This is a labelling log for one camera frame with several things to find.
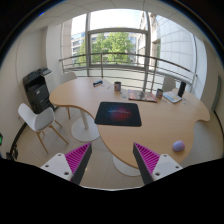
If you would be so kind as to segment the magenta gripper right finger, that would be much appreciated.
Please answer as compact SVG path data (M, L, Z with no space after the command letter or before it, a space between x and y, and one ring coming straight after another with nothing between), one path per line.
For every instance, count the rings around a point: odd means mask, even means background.
M145 185L182 169L168 154L159 155L138 143L133 144L133 154Z

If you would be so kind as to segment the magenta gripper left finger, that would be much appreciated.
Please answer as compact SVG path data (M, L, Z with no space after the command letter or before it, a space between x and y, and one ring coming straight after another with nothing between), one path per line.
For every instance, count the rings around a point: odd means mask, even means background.
M57 153L41 168L79 185L92 154L92 145L84 144L67 154Z

